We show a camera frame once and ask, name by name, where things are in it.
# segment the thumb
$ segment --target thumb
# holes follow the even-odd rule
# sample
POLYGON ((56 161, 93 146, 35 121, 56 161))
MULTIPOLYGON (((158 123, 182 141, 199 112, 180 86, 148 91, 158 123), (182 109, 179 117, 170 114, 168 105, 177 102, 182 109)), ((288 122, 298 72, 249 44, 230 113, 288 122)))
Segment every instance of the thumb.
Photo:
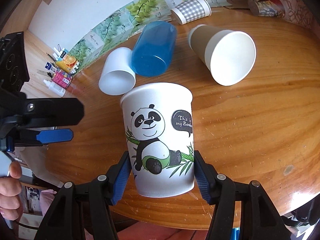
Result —
POLYGON ((12 162, 9 167, 9 175, 14 179, 20 179, 22 176, 21 166, 18 162, 12 162))

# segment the wooden wall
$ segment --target wooden wall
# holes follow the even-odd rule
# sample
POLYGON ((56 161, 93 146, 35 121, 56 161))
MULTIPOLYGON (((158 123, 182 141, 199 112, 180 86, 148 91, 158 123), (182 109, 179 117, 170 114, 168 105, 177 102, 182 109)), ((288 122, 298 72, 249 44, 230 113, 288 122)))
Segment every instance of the wooden wall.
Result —
POLYGON ((53 50, 28 31, 30 22, 41 2, 42 0, 22 0, 0 32, 0 37, 4 37, 8 33, 24 31, 30 81, 23 85, 21 91, 26 93, 28 98, 57 97, 43 83, 46 77, 36 73, 37 69, 44 70, 45 64, 50 61, 46 53, 52 54, 53 50))

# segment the metal screw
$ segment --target metal screw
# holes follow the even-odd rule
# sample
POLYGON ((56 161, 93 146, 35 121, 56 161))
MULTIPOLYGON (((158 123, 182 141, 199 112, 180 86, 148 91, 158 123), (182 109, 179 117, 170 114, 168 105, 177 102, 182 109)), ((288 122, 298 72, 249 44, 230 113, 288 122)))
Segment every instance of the metal screw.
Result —
POLYGON ((251 181, 251 184, 252 184, 252 186, 255 186, 255 187, 259 187, 260 186, 260 182, 257 181, 257 180, 251 181))
POLYGON ((218 174, 217 178, 220 179, 220 180, 225 180, 226 176, 224 174, 218 174))
POLYGON ((100 175, 99 177, 98 177, 98 181, 104 181, 104 180, 106 180, 107 179, 107 176, 106 175, 100 175))
POLYGON ((72 182, 67 182, 66 184, 64 184, 65 188, 71 188, 72 187, 72 182))
POLYGON ((31 112, 31 111, 33 111, 35 109, 35 105, 33 104, 33 103, 29 103, 28 105, 27 105, 27 111, 28 112, 31 112))

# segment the gingham pattern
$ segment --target gingham pattern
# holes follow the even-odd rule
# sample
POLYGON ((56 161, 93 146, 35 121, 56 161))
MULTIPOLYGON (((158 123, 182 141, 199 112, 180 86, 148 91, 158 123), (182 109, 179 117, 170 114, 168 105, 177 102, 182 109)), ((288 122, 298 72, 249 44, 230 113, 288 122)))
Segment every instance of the gingham pattern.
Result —
POLYGON ((186 22, 191 22, 205 16, 205 10, 198 0, 186 0, 176 8, 183 14, 186 22))

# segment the white glue bottle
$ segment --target white glue bottle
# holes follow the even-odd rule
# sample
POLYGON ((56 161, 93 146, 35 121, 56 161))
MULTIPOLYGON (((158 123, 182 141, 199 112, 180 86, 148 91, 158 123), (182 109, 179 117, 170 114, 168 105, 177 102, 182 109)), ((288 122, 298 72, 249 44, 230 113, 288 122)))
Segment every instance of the white glue bottle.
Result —
POLYGON ((64 94, 66 93, 66 90, 55 82, 45 80, 45 79, 43 80, 43 82, 47 85, 49 90, 55 92, 58 96, 63 97, 64 94))

